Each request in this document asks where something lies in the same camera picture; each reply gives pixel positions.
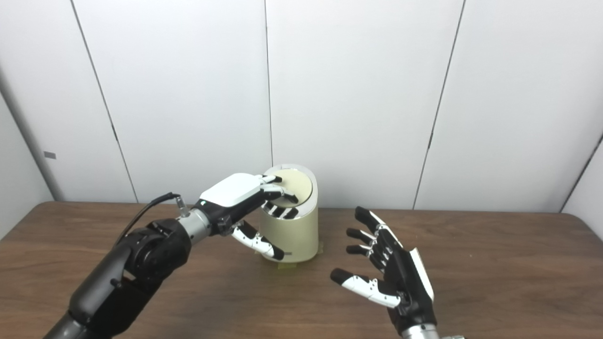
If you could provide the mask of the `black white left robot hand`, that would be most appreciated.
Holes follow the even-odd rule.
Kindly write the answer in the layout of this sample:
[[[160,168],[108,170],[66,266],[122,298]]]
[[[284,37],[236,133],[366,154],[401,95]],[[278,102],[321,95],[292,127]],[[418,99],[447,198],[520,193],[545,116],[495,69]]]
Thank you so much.
[[[278,198],[299,202],[293,191],[280,186],[281,182],[282,178],[274,175],[235,173],[204,191],[194,208],[204,215],[209,236],[232,236],[254,251],[280,261],[284,259],[284,251],[244,218]]]

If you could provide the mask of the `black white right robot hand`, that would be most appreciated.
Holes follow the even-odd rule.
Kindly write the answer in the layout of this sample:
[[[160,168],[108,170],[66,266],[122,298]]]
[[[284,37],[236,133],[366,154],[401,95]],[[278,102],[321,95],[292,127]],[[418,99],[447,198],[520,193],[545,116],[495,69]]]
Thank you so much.
[[[417,248],[407,250],[392,229],[373,211],[357,206],[355,219],[367,231],[347,229],[360,244],[346,248],[349,255],[365,256],[382,273],[381,279],[334,268],[330,279],[370,302],[386,308],[403,339],[437,339],[434,292]]]

